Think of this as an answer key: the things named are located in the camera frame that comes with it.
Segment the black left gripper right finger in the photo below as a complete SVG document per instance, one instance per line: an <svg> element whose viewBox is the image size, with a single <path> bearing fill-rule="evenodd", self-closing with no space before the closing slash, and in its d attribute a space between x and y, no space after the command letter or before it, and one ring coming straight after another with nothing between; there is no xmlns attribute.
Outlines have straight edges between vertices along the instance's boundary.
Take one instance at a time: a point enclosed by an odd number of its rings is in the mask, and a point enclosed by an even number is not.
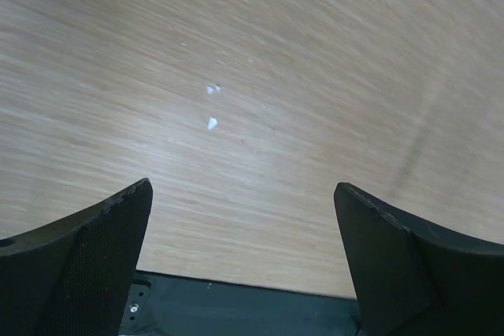
<svg viewBox="0 0 504 336"><path fill-rule="evenodd" d="M335 213L367 335L501 335L503 246L338 183Z"/></svg>

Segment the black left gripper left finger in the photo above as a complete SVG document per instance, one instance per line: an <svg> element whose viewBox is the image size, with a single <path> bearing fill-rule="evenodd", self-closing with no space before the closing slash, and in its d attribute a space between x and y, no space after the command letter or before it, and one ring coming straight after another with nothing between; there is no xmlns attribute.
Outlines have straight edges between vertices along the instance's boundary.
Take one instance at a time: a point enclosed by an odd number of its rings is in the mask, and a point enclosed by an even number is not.
<svg viewBox="0 0 504 336"><path fill-rule="evenodd" d="M153 201L149 179L1 241L3 335L117 335Z"/></svg>

